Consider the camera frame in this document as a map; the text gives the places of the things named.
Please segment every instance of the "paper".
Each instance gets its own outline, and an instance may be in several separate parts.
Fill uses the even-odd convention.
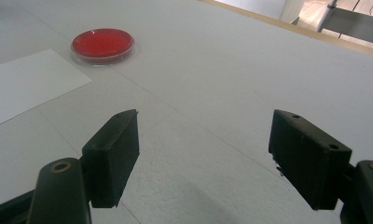
[[[89,82],[52,49],[0,64],[0,123]]]

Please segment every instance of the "red petri dish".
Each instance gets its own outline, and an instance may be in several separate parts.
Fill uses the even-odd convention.
[[[111,64],[124,59],[133,46],[131,35],[117,29],[96,29],[78,35],[71,46],[75,56],[86,63]]]

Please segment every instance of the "white table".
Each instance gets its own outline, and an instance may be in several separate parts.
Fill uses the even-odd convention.
[[[135,52],[75,63],[73,38],[129,32]],[[373,57],[194,0],[3,0],[0,63],[53,49],[92,79],[0,125],[0,203],[136,108],[141,156],[118,208],[93,223],[339,223],[311,211],[268,153],[274,108],[373,159]]]

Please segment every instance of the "floor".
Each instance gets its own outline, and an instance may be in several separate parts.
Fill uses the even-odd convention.
[[[306,0],[300,14],[298,26],[307,29],[315,30],[321,18],[324,15],[326,6],[332,2],[331,0]],[[373,16],[373,0],[339,0],[338,7],[354,10],[356,12],[369,14]],[[323,30],[323,34],[339,36],[341,39],[348,40],[366,47],[373,48],[373,43],[369,43],[360,39],[356,39],[339,33]]]

